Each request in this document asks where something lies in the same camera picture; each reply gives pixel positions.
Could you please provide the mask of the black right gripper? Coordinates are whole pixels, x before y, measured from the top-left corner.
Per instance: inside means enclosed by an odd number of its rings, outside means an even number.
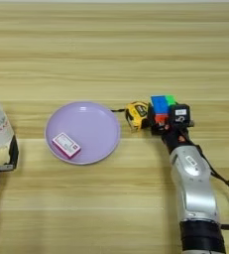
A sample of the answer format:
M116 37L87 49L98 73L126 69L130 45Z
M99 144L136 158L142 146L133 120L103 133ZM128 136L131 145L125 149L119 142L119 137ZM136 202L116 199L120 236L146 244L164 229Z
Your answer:
M153 135L159 134L159 125L155 119L155 111L152 104L148 107L148 122ZM188 135L188 128L193 127L193 122L189 123L170 123L165 125L164 132L162 133L162 140L166 145L169 153L174 149L181 146L191 146L193 142Z

